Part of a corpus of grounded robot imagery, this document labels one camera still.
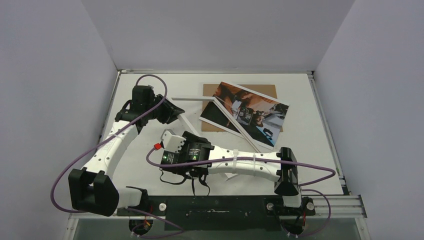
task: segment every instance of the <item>red tag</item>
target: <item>red tag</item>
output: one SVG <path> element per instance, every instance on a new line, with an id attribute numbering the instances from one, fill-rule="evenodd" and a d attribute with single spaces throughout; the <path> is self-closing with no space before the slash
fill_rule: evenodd
<path id="1" fill-rule="evenodd" d="M 162 148 L 162 146 L 161 146 L 161 144 L 160 144 L 160 143 L 156 143 L 156 144 L 154 145 L 154 148 L 155 148 L 156 150 L 159 150 L 159 149 L 161 149 L 161 148 Z"/>

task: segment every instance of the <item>zip tie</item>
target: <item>zip tie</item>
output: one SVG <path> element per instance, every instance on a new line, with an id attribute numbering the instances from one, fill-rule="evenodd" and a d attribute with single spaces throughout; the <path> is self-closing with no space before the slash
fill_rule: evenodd
<path id="1" fill-rule="evenodd" d="M 253 177 L 255 176 L 256 173 L 256 154 L 253 153 Z"/>
<path id="2" fill-rule="evenodd" d="M 232 159 L 232 173 L 235 174 L 236 173 L 236 166 L 237 166 L 237 155 L 239 155 L 239 150 L 238 149 L 234 149 L 232 151 L 233 153 L 233 159 Z"/>
<path id="3" fill-rule="evenodd" d="M 124 141 L 124 140 L 122 139 L 122 137 L 121 137 L 121 136 L 119 136 L 119 135 L 113 134 L 112 136 L 115 136 L 115 138 L 117 138 L 117 139 L 120 139 L 120 140 Z"/>

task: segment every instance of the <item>bolt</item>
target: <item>bolt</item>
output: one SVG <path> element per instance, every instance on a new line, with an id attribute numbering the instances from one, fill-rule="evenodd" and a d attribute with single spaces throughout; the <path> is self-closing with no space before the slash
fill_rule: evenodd
<path id="1" fill-rule="evenodd" d="M 161 203 L 159 204 L 159 210 L 161 210 L 162 212 L 165 211 L 167 209 L 167 205 L 165 203 Z"/>
<path id="2" fill-rule="evenodd" d="M 314 208 L 315 208 L 315 206 L 314 206 L 314 204 L 312 203 L 312 202 L 308 202 L 307 204 L 306 204 L 306 208 L 308 209 L 308 210 L 314 210 Z"/>
<path id="3" fill-rule="evenodd" d="M 266 205 L 266 209 L 268 209 L 269 211 L 271 211 L 273 209 L 273 207 L 274 207 L 274 204 L 272 202 L 270 202 Z"/>

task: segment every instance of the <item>white wall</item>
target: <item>white wall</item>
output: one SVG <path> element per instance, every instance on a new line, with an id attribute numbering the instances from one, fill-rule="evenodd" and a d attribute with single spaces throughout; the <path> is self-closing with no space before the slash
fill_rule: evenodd
<path id="1" fill-rule="evenodd" d="M 356 0 L 315 72 L 375 240 L 424 237 L 423 23 L 423 0 Z"/>
<path id="2" fill-rule="evenodd" d="M 62 239 L 59 172 L 97 142 L 116 77 L 79 0 L 0 3 L 1 239 Z M 56 191 L 70 206 L 67 180 Z"/>
<path id="3" fill-rule="evenodd" d="M 119 69 L 315 70 L 354 0 L 82 0 Z"/>

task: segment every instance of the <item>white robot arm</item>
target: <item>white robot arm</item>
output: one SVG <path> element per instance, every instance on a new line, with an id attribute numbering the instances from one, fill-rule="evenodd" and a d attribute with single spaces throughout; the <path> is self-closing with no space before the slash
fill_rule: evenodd
<path id="1" fill-rule="evenodd" d="M 132 90 L 132 99 L 117 113 L 107 137 L 114 136 L 162 98 L 161 95 L 154 95 L 152 87 L 136 85 Z M 112 183 L 112 175 L 127 147 L 140 134 L 149 120 L 156 119 L 160 123 L 169 124 L 183 112 L 184 110 L 165 100 L 160 107 L 119 132 L 112 140 L 97 149 L 82 169 L 73 169 L 68 176 L 72 207 L 81 211 L 111 216 L 119 208 L 148 205 L 147 190 L 130 186 L 116 189 Z M 164 148 L 161 159 L 164 171 L 191 179 L 220 173 L 261 177 L 274 183 L 274 192 L 282 196 L 284 206 L 298 208 L 302 204 L 295 166 L 255 160 L 259 158 L 295 162 L 296 159 L 289 148 L 283 147 L 279 152 L 270 153 L 229 150 L 211 145 L 206 138 L 198 137 L 190 132 L 186 131 L 182 136 L 178 136 L 170 130 L 162 134 L 160 145 Z M 202 161 L 213 159 L 229 160 L 202 164 Z M 192 162 L 196 162 L 196 166 L 174 166 L 174 164 Z"/>

